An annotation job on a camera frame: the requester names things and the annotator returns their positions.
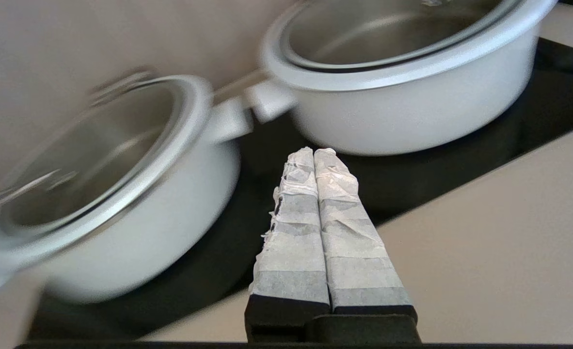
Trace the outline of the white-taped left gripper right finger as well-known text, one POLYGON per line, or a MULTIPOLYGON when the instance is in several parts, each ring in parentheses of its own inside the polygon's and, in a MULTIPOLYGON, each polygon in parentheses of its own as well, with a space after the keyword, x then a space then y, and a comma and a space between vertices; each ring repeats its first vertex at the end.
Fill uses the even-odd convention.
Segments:
POLYGON ((358 197, 356 177, 333 149, 316 150, 314 160, 332 312, 397 314, 417 321, 413 302, 358 197))

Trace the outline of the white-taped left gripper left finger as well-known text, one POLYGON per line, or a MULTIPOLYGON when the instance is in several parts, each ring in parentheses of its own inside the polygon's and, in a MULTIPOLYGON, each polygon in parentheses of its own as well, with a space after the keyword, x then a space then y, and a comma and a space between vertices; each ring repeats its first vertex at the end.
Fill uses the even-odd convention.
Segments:
POLYGON ((311 148, 288 155, 273 199, 244 312, 247 340, 304 341, 308 323, 331 312, 311 148))

